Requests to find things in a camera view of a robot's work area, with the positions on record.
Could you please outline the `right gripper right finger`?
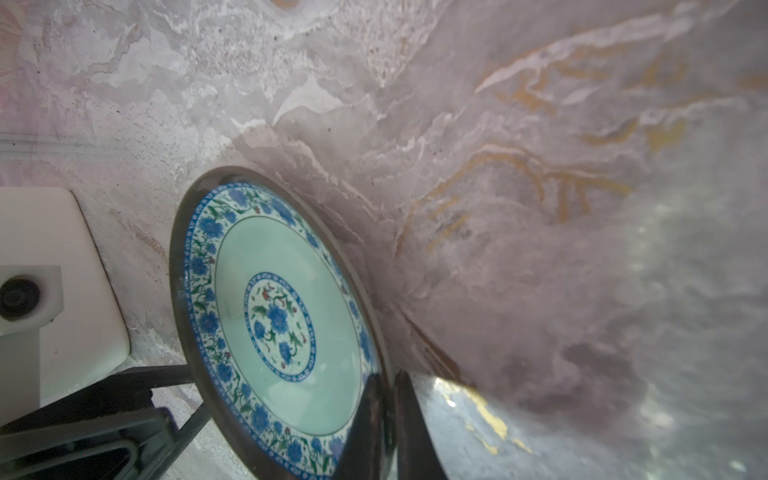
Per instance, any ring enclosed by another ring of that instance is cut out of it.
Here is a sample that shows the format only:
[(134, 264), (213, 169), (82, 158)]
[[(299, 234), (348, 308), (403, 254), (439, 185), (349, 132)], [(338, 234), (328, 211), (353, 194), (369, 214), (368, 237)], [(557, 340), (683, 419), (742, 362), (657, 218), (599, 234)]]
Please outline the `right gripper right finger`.
[(447, 480), (422, 414), (410, 375), (394, 381), (397, 470), (400, 480)]

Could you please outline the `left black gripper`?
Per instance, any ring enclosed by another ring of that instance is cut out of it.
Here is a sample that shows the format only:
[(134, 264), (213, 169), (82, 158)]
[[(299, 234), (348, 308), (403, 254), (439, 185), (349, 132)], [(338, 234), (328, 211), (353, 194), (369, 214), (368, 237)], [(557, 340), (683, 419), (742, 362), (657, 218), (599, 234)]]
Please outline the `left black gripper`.
[(192, 383), (190, 367), (130, 368), (36, 410), (40, 330), (63, 309), (60, 267), (1, 267), (2, 478), (162, 478), (211, 418), (200, 405), (178, 426), (153, 403), (154, 390)]

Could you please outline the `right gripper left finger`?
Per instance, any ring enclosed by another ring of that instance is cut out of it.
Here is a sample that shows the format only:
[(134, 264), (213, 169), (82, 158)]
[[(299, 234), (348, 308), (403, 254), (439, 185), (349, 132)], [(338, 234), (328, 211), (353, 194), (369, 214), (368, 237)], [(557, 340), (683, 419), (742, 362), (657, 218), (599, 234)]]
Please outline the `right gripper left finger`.
[(379, 480), (384, 451), (381, 381), (368, 377), (333, 480)]

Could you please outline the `small blue patterned plate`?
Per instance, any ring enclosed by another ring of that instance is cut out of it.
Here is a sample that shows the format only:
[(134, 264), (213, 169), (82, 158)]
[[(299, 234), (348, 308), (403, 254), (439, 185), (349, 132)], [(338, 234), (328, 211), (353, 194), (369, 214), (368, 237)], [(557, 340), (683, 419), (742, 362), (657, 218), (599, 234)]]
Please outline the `small blue patterned plate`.
[(331, 478), (369, 379), (391, 456), (392, 371), (372, 307), (296, 195), (241, 167), (204, 173), (178, 207), (169, 277), (194, 381), (255, 476)]

